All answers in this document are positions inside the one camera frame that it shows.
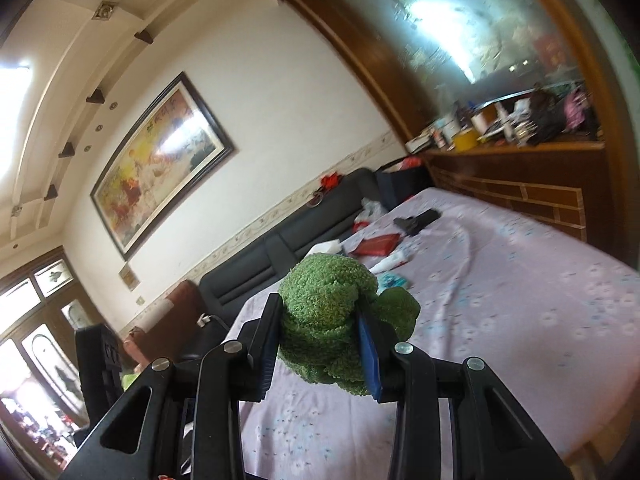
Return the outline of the person's left hand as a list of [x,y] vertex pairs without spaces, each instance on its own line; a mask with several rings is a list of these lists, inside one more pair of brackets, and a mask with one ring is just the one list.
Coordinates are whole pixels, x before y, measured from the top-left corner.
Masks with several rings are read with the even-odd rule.
[[142,344],[146,333],[142,328],[134,326],[122,340],[126,355],[134,361],[134,374],[140,374],[149,365],[149,358],[145,355]]

